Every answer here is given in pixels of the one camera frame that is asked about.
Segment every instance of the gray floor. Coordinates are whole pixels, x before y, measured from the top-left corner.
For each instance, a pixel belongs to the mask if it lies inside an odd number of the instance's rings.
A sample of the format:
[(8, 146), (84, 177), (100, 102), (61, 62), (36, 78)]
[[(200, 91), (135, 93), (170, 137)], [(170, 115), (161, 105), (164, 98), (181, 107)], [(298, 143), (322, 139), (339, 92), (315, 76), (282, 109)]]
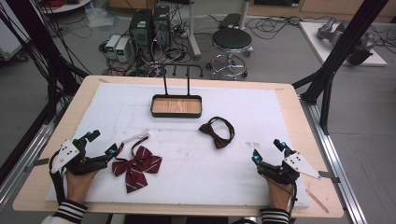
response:
[[(60, 15), (59, 20), (70, 22), (82, 17), (83, 11), (77, 10)], [(196, 27), (211, 20), (209, 17), (197, 18)], [(67, 34), (64, 38), (69, 48), (93, 74), (101, 74), (106, 69), (106, 60), (98, 51), (98, 46), (111, 34), (125, 32), (129, 20), (116, 19), (114, 27), (91, 30), (85, 24), (86, 19), (73, 24), (74, 34)], [(214, 28), (217, 24), (208, 22), (203, 28), (206, 27)], [(390, 28), (391, 36), (396, 36), (396, 28)], [(386, 27), (379, 25), (378, 29), (385, 30)], [(298, 28), (285, 27), (272, 40), (262, 40), (255, 35), (252, 37), (254, 52), (249, 58), (244, 57), (248, 76), (238, 78), (239, 81), (293, 83), (314, 73), (321, 65)], [(198, 35), (196, 38), (203, 56), (191, 62), (205, 66), (219, 52), (210, 48), (210, 36)], [(387, 66), (342, 66), (337, 72), (332, 89), (329, 131), (368, 223), (395, 223), (396, 178), (392, 172), (396, 168), (396, 153), (393, 151), (396, 144), (396, 57), (384, 48), (375, 50), (388, 63)], [(210, 79), (210, 75), (211, 72), (205, 70), (204, 79)], [(216, 79), (232, 81), (228, 77)], [(47, 102), (47, 84), (31, 61), (12, 61), (0, 67), (0, 87), (2, 164)], [(297, 92), (302, 93), (305, 89), (302, 87)], [(39, 223), (47, 215), (13, 211), (11, 206), (14, 197), (11, 196), (0, 211), (2, 223)], [(88, 215), (83, 221), (105, 222), (106, 214)], [(296, 223), (335, 222), (350, 223), (347, 215), (337, 219), (299, 218)]]

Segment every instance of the hand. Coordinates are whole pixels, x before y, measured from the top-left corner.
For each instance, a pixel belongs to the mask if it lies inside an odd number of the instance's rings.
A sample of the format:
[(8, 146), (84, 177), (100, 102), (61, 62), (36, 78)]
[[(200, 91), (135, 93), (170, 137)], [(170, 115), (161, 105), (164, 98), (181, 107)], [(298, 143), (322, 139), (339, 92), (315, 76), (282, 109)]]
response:
[(90, 189), (91, 182), (98, 171), (85, 175), (73, 175), (66, 172), (67, 199), (75, 203), (84, 203)]
[(292, 185), (279, 184), (275, 180), (265, 177), (268, 183), (270, 194), (270, 206), (283, 210), (288, 209), (288, 203), (291, 196)]

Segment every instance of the white board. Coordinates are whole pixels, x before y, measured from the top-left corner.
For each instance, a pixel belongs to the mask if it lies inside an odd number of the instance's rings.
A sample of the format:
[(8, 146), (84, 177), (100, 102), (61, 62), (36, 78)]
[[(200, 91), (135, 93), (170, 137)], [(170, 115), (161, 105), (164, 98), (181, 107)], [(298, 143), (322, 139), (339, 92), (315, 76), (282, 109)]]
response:
[[(171, 94), (186, 94), (185, 88), (168, 87)], [(274, 139), (292, 148), (275, 91), (191, 88), (203, 98), (199, 119), (159, 119), (150, 114), (151, 98), (164, 94), (163, 87), (103, 83), (94, 95), (75, 138), (98, 129), (101, 135), (87, 145), (87, 156), (103, 155), (113, 143), (149, 129), (151, 137), (142, 146), (163, 157), (158, 174), (145, 174), (148, 185), (127, 194), (124, 175), (115, 177), (111, 162), (95, 177), (88, 202), (164, 203), (200, 205), (269, 204), (268, 186), (251, 160), (257, 148), (265, 161), (279, 165), (283, 159)], [(213, 139), (198, 131), (211, 118), (227, 119), (235, 128), (230, 145), (216, 149)], [(228, 129), (215, 122), (217, 133), (228, 138)], [(131, 159), (127, 144), (120, 157)], [(297, 207), (309, 201), (300, 177)], [(55, 201), (51, 188), (46, 198)]]
[[(322, 27), (326, 22), (307, 22), (307, 21), (300, 21), (300, 26), (303, 29), (305, 36), (309, 39), (309, 43), (311, 44), (312, 48), (315, 50), (315, 53), (318, 55), (320, 60), (324, 63), (327, 57), (329, 57), (332, 48), (334, 47), (333, 44), (329, 42), (327, 39), (318, 39), (318, 28)], [(338, 26), (339, 23), (335, 23), (332, 28)], [(385, 66), (387, 63), (379, 56), (375, 50), (370, 50), (373, 53), (366, 61), (364, 61), (361, 66)]]

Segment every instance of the round stool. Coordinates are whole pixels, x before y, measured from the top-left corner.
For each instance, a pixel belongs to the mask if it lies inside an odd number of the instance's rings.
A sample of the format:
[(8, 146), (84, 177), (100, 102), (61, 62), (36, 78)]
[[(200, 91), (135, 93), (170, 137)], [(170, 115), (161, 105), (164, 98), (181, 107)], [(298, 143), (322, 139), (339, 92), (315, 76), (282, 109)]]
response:
[(251, 36), (248, 33), (234, 28), (223, 28), (213, 34), (212, 44), (216, 49), (225, 51), (210, 63), (209, 67), (213, 68), (212, 79), (216, 74), (233, 77), (234, 80), (237, 76), (246, 77), (248, 75), (245, 62), (240, 57), (233, 55), (250, 48)]

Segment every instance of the striped cuff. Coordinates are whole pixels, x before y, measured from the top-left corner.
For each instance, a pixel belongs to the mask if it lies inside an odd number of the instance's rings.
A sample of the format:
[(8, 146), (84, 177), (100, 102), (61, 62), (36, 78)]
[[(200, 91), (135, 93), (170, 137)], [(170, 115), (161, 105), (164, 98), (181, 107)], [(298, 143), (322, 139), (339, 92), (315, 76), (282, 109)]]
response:
[(264, 208), (260, 210), (262, 224), (289, 223), (289, 214), (283, 209)]
[(61, 217), (73, 223), (81, 223), (82, 218), (84, 217), (85, 212), (88, 207), (75, 203), (70, 200), (65, 200), (61, 203), (58, 208), (58, 211), (53, 215), (54, 217)]

